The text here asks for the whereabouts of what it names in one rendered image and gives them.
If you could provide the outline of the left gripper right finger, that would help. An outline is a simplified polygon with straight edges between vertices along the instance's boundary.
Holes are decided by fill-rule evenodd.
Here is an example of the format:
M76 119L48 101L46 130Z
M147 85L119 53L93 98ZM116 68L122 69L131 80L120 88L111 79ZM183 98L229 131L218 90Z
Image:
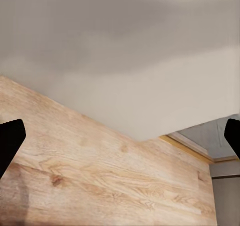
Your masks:
M235 119L228 119L224 137L240 158L240 121Z

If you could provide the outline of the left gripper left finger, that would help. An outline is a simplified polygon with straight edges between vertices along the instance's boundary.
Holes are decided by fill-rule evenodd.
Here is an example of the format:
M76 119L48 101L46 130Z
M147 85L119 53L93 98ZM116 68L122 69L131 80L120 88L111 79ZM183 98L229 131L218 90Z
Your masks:
M26 138L21 119L0 124L0 178Z

